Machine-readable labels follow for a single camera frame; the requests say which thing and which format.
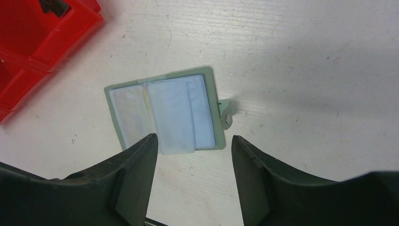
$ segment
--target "red plastic container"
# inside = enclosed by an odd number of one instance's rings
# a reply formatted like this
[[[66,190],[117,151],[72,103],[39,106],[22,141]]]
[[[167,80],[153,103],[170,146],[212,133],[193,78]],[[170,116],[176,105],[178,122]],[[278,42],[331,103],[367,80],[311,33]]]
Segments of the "red plastic container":
[[[63,0],[58,18],[39,0],[0,0],[0,122],[103,18],[96,0]]]

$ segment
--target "light blue filter pad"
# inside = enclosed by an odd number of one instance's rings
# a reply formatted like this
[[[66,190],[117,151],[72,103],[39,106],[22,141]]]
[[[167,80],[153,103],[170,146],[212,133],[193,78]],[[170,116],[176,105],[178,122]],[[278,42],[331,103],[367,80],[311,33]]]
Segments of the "light blue filter pad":
[[[216,148],[201,74],[112,89],[109,98],[125,147],[155,132],[162,154]]]

